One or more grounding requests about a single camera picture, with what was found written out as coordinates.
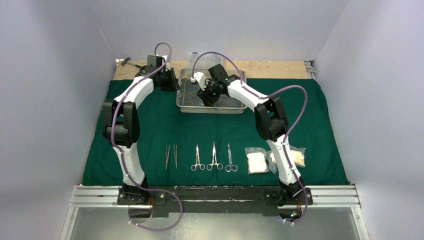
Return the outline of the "silver hemostat forceps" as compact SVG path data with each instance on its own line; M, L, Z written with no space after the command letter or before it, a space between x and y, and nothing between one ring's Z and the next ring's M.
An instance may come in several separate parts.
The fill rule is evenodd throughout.
M206 168L206 165L201 163L200 161L200 152L199 145L196 144L196 153L195 153L195 163L190 167L192 171L196 171L197 169L203 171Z
M206 170L211 171L214 167L216 167L218 170L222 170L224 168L223 164L218 162L215 142L213 142L212 145L212 160L211 163L206 165Z

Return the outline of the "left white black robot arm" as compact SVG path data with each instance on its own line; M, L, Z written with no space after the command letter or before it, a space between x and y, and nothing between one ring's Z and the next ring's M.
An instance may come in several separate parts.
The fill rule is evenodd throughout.
M103 102L102 135L116 152L123 174L120 198L138 205L148 201L150 193L137 147L141 131L138 107L155 89L172 92L177 88L168 55L149 55L131 85L113 100Z

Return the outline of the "dark green surgical drape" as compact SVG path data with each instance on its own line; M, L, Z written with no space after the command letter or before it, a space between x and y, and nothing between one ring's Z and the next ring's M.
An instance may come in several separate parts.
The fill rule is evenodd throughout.
M313 79L251 78L248 85L263 94L297 85L279 96L290 124L289 144L306 148L305 167L299 172L307 185L348 185L350 182L342 163L332 129L326 97ZM155 90L138 108L140 136L137 142L139 160L150 186L189 185L277 185L275 173L248 174L245 148L264 148L268 144L256 131L254 113L247 109L242 114L183 113L176 104L175 92ZM213 142L217 161L222 170L206 165L212 162ZM237 172L226 172L228 143ZM177 144L177 169L173 144ZM205 170L191 170L196 161L196 144L200 162ZM166 146L170 145L167 170Z

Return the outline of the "clear plastic compartment box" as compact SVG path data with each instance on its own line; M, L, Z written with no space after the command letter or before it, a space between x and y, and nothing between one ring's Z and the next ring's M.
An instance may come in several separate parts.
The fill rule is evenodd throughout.
M187 64L186 67L189 69L193 68L193 65L198 58L200 53L198 52L191 52L187 55ZM218 54L206 54L202 56L196 63L195 69L208 69L210 67L213 67L217 64L223 64L224 60L223 57Z

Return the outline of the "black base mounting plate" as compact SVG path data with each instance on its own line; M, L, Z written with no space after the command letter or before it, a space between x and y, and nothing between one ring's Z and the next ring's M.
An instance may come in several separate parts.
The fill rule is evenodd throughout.
M118 188L116 204L132 211L146 211L153 218L170 213L260 214L264 217L298 218L305 204L313 206L310 188L283 200L280 186L159 186L159 191Z

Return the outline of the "small black-handled hammer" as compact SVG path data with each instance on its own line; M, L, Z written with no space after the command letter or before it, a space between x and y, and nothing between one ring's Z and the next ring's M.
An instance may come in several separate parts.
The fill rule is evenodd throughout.
M123 59L121 61L120 65L121 66L131 65L131 66L133 66L135 68L138 68L138 69L142 69L143 68L141 65L138 65L138 64L135 64L135 63L131 62L131 58L130 57L127 57L127 58Z

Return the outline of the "right side aluminium rail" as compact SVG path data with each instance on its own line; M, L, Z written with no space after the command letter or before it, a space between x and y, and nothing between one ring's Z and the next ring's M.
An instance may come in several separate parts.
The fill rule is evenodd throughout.
M304 61L304 65L308 78L316 80L317 71L313 67L313 61Z

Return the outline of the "silver surgical scissors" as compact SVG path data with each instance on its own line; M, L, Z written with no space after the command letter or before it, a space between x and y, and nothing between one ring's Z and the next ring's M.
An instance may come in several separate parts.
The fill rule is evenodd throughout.
M227 153L228 153L228 165L225 166L226 172L237 172L238 166L233 163L233 156L230 143L227 144Z

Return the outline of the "metal wire mesh tray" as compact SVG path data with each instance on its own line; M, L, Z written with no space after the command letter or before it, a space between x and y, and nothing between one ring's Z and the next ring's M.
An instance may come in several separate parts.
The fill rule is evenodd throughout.
M176 94L176 105L183 113L199 114L242 114L247 106L241 101L221 95L213 107L205 106L203 101L197 96L200 87L197 83L191 82L192 69L182 68L179 71L178 84L180 89Z

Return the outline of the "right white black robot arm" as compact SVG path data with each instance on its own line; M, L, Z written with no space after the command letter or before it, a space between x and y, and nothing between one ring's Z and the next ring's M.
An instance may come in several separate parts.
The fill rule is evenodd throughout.
M280 196L288 204L305 194L305 184L294 160L290 157L289 125L283 102L276 94L264 95L248 86L241 75L229 75L221 64L208 70L209 77L201 71L193 71L191 82L200 87L197 95L205 106L212 107L221 95L234 98L254 112L258 135L269 145L278 169Z

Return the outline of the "white gauze packet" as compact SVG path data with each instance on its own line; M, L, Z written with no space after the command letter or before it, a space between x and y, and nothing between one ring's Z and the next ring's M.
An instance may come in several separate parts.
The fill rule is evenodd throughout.
M247 157L248 174L261 174L269 171L266 162L266 150L261 147L246 147L245 154Z

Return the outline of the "silver tweezers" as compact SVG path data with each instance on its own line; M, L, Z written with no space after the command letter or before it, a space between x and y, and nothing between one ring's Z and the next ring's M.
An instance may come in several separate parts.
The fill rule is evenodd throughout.
M178 145L176 143L173 144L173 156L174 156L174 164L175 168L178 168Z
M170 145L167 145L165 147L165 169L168 170L168 165L169 165L169 156L170 156Z

